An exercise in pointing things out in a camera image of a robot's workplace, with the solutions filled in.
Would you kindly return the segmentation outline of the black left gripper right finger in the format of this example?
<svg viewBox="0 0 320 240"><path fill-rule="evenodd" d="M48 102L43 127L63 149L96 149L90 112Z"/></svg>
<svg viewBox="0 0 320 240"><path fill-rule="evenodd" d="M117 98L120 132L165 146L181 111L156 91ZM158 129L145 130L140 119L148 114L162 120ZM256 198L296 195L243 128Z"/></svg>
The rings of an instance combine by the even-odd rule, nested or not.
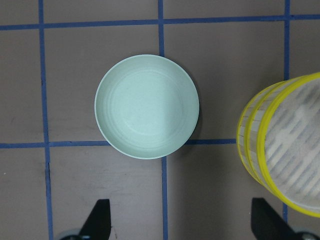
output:
<svg viewBox="0 0 320 240"><path fill-rule="evenodd" d="M296 240L296 233L264 198L251 201L251 231L257 240Z"/></svg>

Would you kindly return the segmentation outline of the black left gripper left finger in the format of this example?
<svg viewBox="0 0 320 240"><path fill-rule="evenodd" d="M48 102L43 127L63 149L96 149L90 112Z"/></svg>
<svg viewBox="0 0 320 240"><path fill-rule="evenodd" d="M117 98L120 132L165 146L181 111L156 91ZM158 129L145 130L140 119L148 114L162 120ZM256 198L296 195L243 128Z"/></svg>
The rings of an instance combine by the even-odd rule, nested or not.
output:
<svg viewBox="0 0 320 240"><path fill-rule="evenodd" d="M111 206L109 199L99 199L79 231L82 240L108 240L111 235Z"/></svg>

